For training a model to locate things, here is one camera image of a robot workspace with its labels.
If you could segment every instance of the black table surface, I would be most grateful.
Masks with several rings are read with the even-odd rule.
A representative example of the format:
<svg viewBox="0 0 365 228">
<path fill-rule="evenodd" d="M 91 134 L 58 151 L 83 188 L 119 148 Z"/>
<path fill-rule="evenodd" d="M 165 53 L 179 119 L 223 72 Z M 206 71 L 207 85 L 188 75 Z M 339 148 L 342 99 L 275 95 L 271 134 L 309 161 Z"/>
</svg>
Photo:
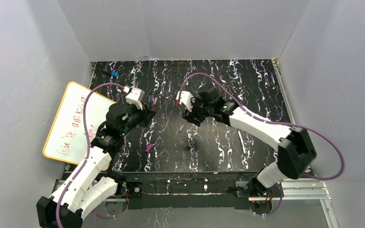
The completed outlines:
<svg viewBox="0 0 365 228">
<path fill-rule="evenodd" d="M 104 75 L 103 69 L 116 71 L 119 76 Z M 242 151 L 237 129 L 212 118 L 205 120 L 200 127 L 182 119 L 183 108 L 176 104 L 177 92 L 183 80 L 195 72 L 215 77 L 251 111 L 273 121 L 290 122 L 269 59 L 97 62 L 93 65 L 90 88 L 117 82 L 158 97 L 153 123 L 147 128 L 137 127 L 126 136 L 125 146 L 115 157 L 113 170 L 259 171 L 275 161 L 276 152 L 246 132 L 241 131 L 247 156 Z M 212 85 L 210 79 L 197 76 L 186 84 L 185 90 L 195 95 L 198 89 L 209 85 Z M 103 87 L 99 93 L 126 103 L 125 95 L 115 86 Z M 150 144 L 153 148 L 146 153 Z"/>
<path fill-rule="evenodd" d="M 100 215 L 117 215 L 122 204 L 101 204 Z M 128 210 L 116 219 L 96 219 L 90 213 L 82 228 L 328 228 L 319 199 L 284 200 L 278 211 L 266 218 L 250 210 L 234 208 L 150 208 Z"/>
</svg>

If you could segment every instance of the patterned tabletop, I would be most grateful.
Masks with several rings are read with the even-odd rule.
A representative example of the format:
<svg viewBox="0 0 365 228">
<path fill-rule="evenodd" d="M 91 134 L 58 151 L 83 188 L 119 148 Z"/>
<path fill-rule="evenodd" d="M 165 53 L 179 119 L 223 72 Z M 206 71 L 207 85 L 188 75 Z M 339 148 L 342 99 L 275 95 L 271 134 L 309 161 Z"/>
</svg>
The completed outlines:
<svg viewBox="0 0 365 228">
<path fill-rule="evenodd" d="M 118 72 L 118 78 L 104 75 L 103 69 Z M 114 159 L 113 170 L 259 171 L 275 161 L 276 152 L 246 132 L 241 131 L 247 156 L 237 129 L 210 117 L 200 127 L 182 119 L 183 108 L 176 105 L 175 98 L 184 78 L 195 72 L 215 77 L 253 112 L 273 121 L 290 121 L 269 59 L 97 62 L 93 65 L 90 88 L 117 82 L 158 97 L 153 124 L 148 128 L 137 127 L 126 136 L 125 146 Z M 197 76 L 185 90 L 195 94 L 200 87 L 211 84 L 210 79 Z M 101 88 L 99 92 L 117 102 L 126 102 L 125 95 L 115 86 Z M 146 153 L 149 144 L 153 148 Z"/>
</svg>

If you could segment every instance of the red handwriting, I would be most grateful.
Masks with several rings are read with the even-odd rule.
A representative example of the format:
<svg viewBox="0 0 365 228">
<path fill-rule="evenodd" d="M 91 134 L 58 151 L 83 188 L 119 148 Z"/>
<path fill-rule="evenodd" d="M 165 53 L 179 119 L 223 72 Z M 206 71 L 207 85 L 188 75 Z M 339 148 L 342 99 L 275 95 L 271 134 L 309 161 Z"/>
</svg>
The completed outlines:
<svg viewBox="0 0 365 228">
<path fill-rule="evenodd" d="M 97 128 L 94 127 L 93 125 L 90 125 L 91 129 L 88 130 L 88 134 L 89 134 L 89 140 L 92 141 L 96 132 L 97 132 Z"/>
<path fill-rule="evenodd" d="M 61 139 L 65 139 L 65 137 L 67 138 L 73 138 L 73 136 L 75 136 L 76 134 L 73 134 L 72 132 L 67 132 L 65 136 L 62 136 Z"/>
<path fill-rule="evenodd" d="M 69 149 L 68 149 L 68 150 L 64 150 L 64 149 L 62 149 L 62 151 L 61 151 L 61 152 L 59 152 L 58 150 L 55 150 L 55 151 L 57 151 L 57 152 L 58 152 L 58 153 L 60 153 L 60 154 L 63 154 L 63 155 L 69 156 Z"/>
<path fill-rule="evenodd" d="M 82 122 L 81 115 L 83 114 L 83 107 L 85 106 L 85 101 L 86 99 L 83 96 L 81 96 L 80 103 L 77 104 L 76 112 L 75 115 L 73 116 L 73 122 L 72 122 L 73 127 L 78 128 L 79 124 Z"/>
</svg>

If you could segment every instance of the whiteboard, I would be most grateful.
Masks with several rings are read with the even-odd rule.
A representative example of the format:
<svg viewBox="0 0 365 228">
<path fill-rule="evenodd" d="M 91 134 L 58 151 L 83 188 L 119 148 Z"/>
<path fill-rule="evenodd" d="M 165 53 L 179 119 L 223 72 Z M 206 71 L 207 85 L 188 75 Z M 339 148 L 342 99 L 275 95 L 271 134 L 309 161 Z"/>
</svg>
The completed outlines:
<svg viewBox="0 0 365 228">
<path fill-rule="evenodd" d="M 71 164 L 79 164 L 83 160 L 87 152 L 83 106 L 90 91 L 76 82 L 67 85 L 43 148 L 44 156 Z M 98 93 L 90 96 L 86 107 L 90 141 L 95 137 L 97 127 L 106 120 L 109 106 L 114 103 Z"/>
</svg>

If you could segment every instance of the white pen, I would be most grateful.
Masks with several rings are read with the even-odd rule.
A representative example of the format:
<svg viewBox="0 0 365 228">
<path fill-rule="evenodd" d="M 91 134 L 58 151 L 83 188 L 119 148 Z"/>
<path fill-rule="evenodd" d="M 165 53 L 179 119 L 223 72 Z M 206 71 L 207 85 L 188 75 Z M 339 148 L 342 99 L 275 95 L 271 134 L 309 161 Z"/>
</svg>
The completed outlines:
<svg viewBox="0 0 365 228">
<path fill-rule="evenodd" d="M 244 155 L 247 155 L 245 147 L 244 147 L 243 137 L 241 136 L 240 131 L 239 131 L 239 138 L 240 138 L 241 147 L 243 148 L 243 153 L 244 153 Z"/>
</svg>

